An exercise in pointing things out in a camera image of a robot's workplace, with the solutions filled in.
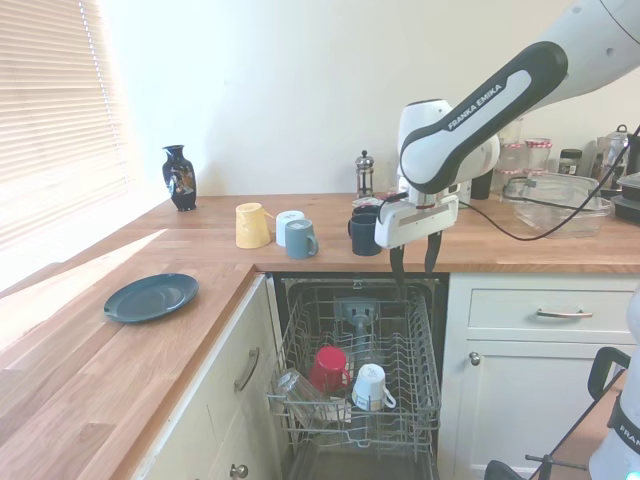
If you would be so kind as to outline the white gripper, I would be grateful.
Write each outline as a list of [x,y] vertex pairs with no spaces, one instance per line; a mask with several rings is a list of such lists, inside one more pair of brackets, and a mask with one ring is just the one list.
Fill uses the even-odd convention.
[[390,267],[398,286],[404,285],[406,277],[404,245],[428,237],[424,268],[426,273],[432,273],[441,248],[442,231],[455,224],[458,210],[456,195],[446,196],[426,208],[418,208],[406,200],[381,206],[374,239],[380,247],[390,249]]

